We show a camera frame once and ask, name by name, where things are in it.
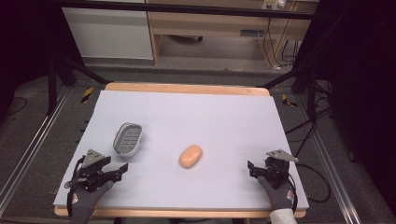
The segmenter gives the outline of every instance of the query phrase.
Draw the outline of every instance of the wooden table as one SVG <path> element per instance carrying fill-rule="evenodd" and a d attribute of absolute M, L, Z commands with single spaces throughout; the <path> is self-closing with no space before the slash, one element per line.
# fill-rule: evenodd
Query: wooden table
<path fill-rule="evenodd" d="M 269 91 L 259 88 L 238 86 L 201 86 L 180 84 L 149 84 L 149 83 L 110 83 L 106 91 L 149 91 L 149 92 L 175 92 L 197 94 L 231 94 L 231 95 L 261 95 L 270 96 Z M 67 216 L 65 206 L 55 206 L 55 214 Z M 171 209 L 123 209 L 123 208 L 97 208 L 93 215 L 96 217 L 207 217 L 207 218 L 264 218 L 269 217 L 270 211 L 230 211 L 230 210 L 171 210 Z M 305 209 L 297 210 L 296 217 L 304 217 Z"/>

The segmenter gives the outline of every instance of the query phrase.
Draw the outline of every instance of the person's right hand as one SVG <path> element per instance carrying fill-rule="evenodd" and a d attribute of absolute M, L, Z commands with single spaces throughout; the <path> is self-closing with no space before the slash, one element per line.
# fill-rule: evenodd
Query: person's right hand
<path fill-rule="evenodd" d="M 259 176 L 257 179 L 267 192 L 273 211 L 292 207 L 294 194 L 288 182 L 285 181 L 279 188 L 273 189 L 264 176 Z"/>

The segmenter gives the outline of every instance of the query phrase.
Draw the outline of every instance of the gray glove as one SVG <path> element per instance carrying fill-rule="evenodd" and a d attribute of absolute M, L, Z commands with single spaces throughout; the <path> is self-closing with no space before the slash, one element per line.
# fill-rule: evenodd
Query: gray glove
<path fill-rule="evenodd" d="M 264 176 L 259 176 L 257 179 L 267 192 L 273 211 L 292 207 L 294 194 L 288 182 L 284 182 L 279 188 L 273 189 Z"/>
<path fill-rule="evenodd" d="M 73 194 L 73 215 L 70 217 L 70 224 L 87 224 L 99 199 L 113 187 L 113 184 L 113 181 L 107 181 L 94 192 L 88 192 L 83 187 L 78 186 Z"/>

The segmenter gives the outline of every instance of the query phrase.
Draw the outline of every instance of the orange soap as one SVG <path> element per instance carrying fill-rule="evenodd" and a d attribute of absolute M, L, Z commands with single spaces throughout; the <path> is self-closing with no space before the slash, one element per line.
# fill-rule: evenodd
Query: orange soap
<path fill-rule="evenodd" d="M 184 168 L 192 167 L 202 156 L 202 150 L 196 145 L 188 147 L 181 155 L 178 161 Z"/>

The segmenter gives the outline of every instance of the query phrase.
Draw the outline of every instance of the wooden desk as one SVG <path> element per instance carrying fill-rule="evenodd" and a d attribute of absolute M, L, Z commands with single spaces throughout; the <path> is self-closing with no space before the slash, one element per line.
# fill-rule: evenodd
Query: wooden desk
<path fill-rule="evenodd" d="M 231 95 L 261 95 L 269 96 L 266 89 L 236 87 L 236 86 L 198 86 L 178 84 L 148 84 L 148 83 L 110 83 L 106 91 L 149 91 L 149 92 L 175 92 L 198 94 L 231 94 Z M 55 206 L 55 214 L 67 216 L 65 206 Z M 175 209 L 101 209 L 94 211 L 98 217 L 208 217 L 208 218 L 261 218 L 269 217 L 270 211 L 248 210 L 175 210 Z M 304 217 L 305 210 L 297 210 L 296 217 Z"/>
<path fill-rule="evenodd" d="M 261 9 L 263 1 L 146 0 L 146 3 Z M 288 0 L 283 10 L 315 12 L 317 4 L 318 2 L 316 1 Z M 203 36 L 204 38 L 205 36 L 239 37 L 241 36 L 241 30 L 267 30 L 268 22 L 268 18 L 148 12 L 148 26 L 154 62 L 156 64 L 159 63 L 163 35 L 195 35 Z M 276 64 L 274 58 L 282 51 L 286 40 L 301 41 L 304 39 L 309 23 L 310 21 L 271 19 L 270 34 L 272 43 L 269 36 L 265 38 L 263 36 L 257 37 L 262 57 L 267 67 Z"/>

